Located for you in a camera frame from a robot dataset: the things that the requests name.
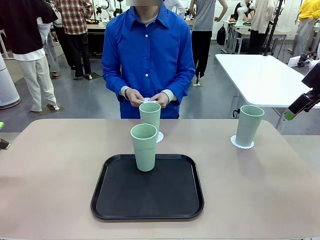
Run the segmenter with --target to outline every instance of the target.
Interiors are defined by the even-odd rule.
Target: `person in gray shirt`
[[[228,9],[226,0],[219,0],[219,2],[223,7],[219,17],[214,17],[216,0],[191,0],[190,3],[189,11],[194,17],[192,28],[192,52],[196,66],[196,82],[192,83],[194,87],[201,86],[200,78],[205,75],[214,21],[220,22]]]

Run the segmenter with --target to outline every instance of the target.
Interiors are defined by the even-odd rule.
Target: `plaid shirt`
[[[86,19],[94,14],[94,6],[90,0],[54,0],[61,13],[64,31],[69,35],[86,34]]]

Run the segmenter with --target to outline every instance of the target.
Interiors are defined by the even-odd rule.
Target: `person in plaid shirt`
[[[94,14],[94,6],[90,0],[54,0],[54,2],[56,8],[61,13],[63,28],[70,41],[75,66],[74,79],[78,80],[85,76],[91,80],[86,19],[91,18]]]

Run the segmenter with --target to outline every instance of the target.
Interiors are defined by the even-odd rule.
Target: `white paper doily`
[[[233,145],[235,145],[237,148],[240,148],[240,149],[251,149],[255,146],[255,142],[252,141],[251,145],[250,146],[240,146],[239,144],[236,143],[236,135],[233,135],[231,138],[230,138],[230,141]]]
[[[159,143],[162,141],[162,139],[164,139],[164,134],[162,132],[159,132],[159,135],[158,135],[158,140],[156,141],[156,143]]]
[[[145,97],[144,98],[144,101],[141,101],[140,99],[138,99],[140,102],[142,102],[142,103],[155,103],[155,102],[157,102],[157,101],[149,101],[149,99],[150,99],[150,97]]]

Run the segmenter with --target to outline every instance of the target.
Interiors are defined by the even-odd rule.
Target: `person in yellow jacket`
[[[294,57],[303,54],[316,20],[320,17],[320,0],[305,0],[299,9],[300,25],[292,46]]]

